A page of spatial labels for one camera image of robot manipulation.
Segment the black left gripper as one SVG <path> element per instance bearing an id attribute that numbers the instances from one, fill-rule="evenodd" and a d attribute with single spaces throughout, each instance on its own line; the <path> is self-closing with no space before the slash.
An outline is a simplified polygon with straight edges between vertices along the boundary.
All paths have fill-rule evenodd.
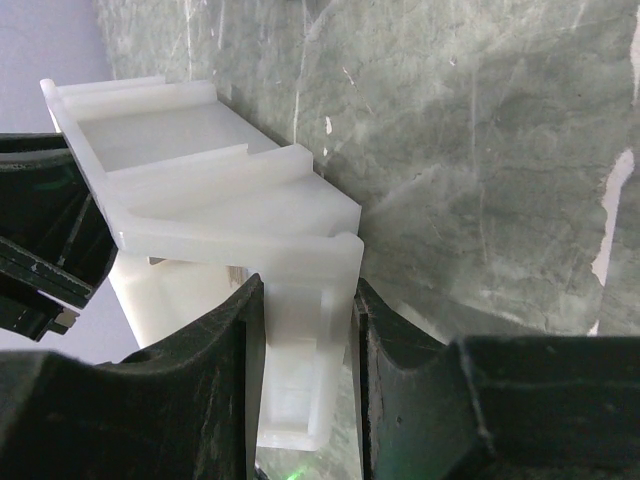
<path id="1" fill-rule="evenodd" d="M 33 341 L 63 335 L 67 306 L 84 309 L 116 246 L 66 140 L 1 136 L 1 327 Z"/>

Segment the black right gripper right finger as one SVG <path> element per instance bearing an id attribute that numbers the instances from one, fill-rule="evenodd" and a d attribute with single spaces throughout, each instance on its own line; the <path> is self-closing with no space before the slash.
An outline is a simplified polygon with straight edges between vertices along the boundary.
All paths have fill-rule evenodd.
<path id="1" fill-rule="evenodd" d="M 442 344 L 360 280 L 353 384 L 366 479 L 639 475 L 635 337 Z"/>

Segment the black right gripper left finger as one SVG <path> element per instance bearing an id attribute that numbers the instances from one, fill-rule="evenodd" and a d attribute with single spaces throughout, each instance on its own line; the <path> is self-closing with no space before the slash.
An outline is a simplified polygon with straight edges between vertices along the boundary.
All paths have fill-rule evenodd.
<path id="1" fill-rule="evenodd" d="M 5 479 L 250 479 L 265 363 L 264 285 L 118 364 L 1 356 Z"/>

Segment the white card tray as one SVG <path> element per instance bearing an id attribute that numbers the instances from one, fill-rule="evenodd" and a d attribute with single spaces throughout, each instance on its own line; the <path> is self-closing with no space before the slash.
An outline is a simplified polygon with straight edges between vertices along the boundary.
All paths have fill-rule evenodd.
<path id="1" fill-rule="evenodd" d="M 40 83 L 118 252 L 110 283 L 140 347 L 264 284 L 257 443 L 330 437 L 363 257 L 360 205 L 223 104 L 208 81 Z"/>

